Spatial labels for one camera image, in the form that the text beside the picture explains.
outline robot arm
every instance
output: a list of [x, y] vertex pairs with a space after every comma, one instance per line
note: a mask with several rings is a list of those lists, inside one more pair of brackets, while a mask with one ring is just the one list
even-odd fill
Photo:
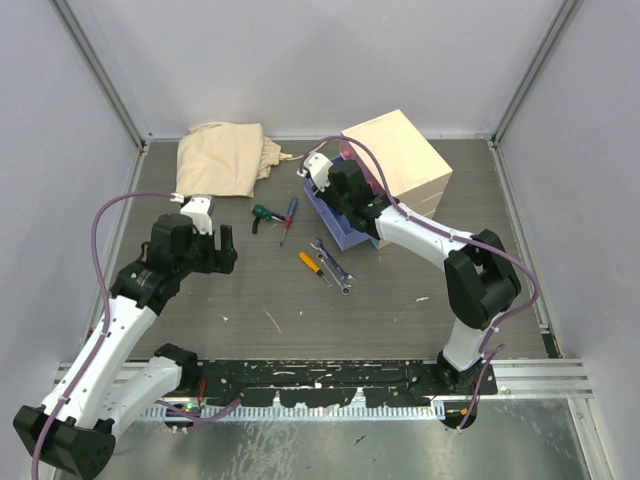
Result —
[[482, 340], [492, 323], [511, 306], [521, 286], [508, 261], [454, 241], [453, 237], [474, 239], [504, 250], [499, 237], [489, 230], [478, 235], [454, 230], [400, 204], [410, 216], [420, 217], [451, 236], [442, 237], [409, 221], [386, 195], [374, 194], [353, 160], [333, 164], [315, 153], [305, 160], [303, 174], [313, 181], [315, 195], [344, 214], [356, 230], [401, 245], [444, 272], [449, 305], [456, 318], [449, 341], [438, 355], [440, 376], [453, 387], [473, 377], [481, 363]]
[[162, 215], [153, 225], [140, 257], [120, 270], [111, 287], [109, 332], [102, 332], [103, 317], [40, 407], [23, 406], [14, 418], [14, 427], [30, 454], [45, 421], [102, 335], [106, 338], [97, 355], [56, 415], [42, 461], [93, 479], [107, 464], [120, 435], [149, 405], [169, 392], [190, 389], [197, 383], [196, 354], [167, 344], [141, 372], [108, 393], [131, 350], [167, 301], [180, 291], [184, 278], [193, 272], [233, 271], [238, 255], [231, 227], [220, 227], [221, 249], [216, 250], [212, 211], [210, 196], [193, 196], [180, 214]]

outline crumpled fabric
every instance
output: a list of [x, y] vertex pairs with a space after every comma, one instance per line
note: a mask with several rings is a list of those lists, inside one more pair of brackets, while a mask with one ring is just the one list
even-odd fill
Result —
[[253, 197], [256, 180], [292, 158], [263, 135], [259, 123], [205, 123], [180, 140], [176, 192]]

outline yellow handle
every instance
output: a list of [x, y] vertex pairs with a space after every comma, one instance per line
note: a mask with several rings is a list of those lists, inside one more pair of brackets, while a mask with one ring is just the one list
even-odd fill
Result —
[[302, 260], [307, 267], [313, 270], [313, 273], [317, 274], [320, 271], [320, 267], [316, 265], [316, 262], [314, 262], [313, 259], [307, 253], [300, 252], [298, 256], [300, 257], [300, 260]]

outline metal wrench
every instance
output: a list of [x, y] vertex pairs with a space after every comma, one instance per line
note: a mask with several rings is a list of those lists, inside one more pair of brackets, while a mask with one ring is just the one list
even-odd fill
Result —
[[338, 278], [338, 275], [333, 270], [333, 266], [326, 261], [323, 253], [318, 253], [318, 260], [320, 260], [322, 264], [327, 267], [327, 270], [329, 270], [329, 275], [333, 277], [336, 284], [340, 287], [340, 291], [342, 292], [342, 294], [349, 295], [351, 293], [351, 285], [349, 285], [348, 283], [344, 283], [342, 280], [340, 280], [340, 278]]
[[347, 284], [349, 282], [349, 280], [355, 280], [353, 275], [351, 275], [350, 273], [347, 273], [344, 270], [344, 268], [342, 268], [340, 266], [340, 264], [335, 260], [335, 258], [333, 258], [329, 252], [327, 252], [327, 249], [324, 248], [324, 244], [322, 243], [321, 239], [316, 237], [316, 243], [309, 242], [309, 244], [313, 248], [318, 250], [320, 253], [322, 253], [325, 256], [325, 258], [327, 259], [327, 261], [330, 262], [331, 265], [333, 265], [333, 268], [335, 269], [335, 271], [342, 276], [342, 283]]

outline green screwdriver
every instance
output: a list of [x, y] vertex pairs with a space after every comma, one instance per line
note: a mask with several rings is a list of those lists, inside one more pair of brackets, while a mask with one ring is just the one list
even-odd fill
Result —
[[264, 205], [259, 205], [259, 204], [256, 204], [253, 207], [251, 207], [251, 213], [253, 213], [253, 215], [256, 217], [256, 219], [253, 221], [253, 227], [251, 228], [252, 233], [258, 233], [258, 223], [260, 223], [260, 220], [274, 219], [282, 223], [284, 223], [287, 220], [283, 215], [272, 212], [271, 210], [266, 208]]

